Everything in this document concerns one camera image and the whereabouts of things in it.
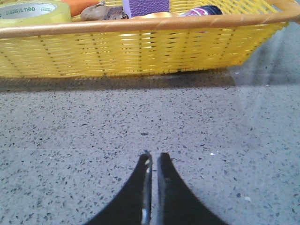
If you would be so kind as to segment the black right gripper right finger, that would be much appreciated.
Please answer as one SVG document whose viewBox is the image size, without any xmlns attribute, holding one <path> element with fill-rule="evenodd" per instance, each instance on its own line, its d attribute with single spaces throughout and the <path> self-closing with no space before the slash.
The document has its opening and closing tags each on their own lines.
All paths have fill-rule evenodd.
<svg viewBox="0 0 300 225">
<path fill-rule="evenodd" d="M 225 225 L 188 188 L 168 153 L 157 160 L 158 225 Z"/>
</svg>

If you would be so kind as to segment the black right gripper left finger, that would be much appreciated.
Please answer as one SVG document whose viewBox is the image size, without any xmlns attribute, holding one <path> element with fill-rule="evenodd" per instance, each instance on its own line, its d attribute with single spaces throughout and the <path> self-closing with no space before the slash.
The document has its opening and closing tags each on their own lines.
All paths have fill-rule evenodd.
<svg viewBox="0 0 300 225">
<path fill-rule="evenodd" d="M 140 155 L 136 167 L 119 193 L 88 225 L 148 225 L 151 218 L 152 157 Z"/>
</svg>

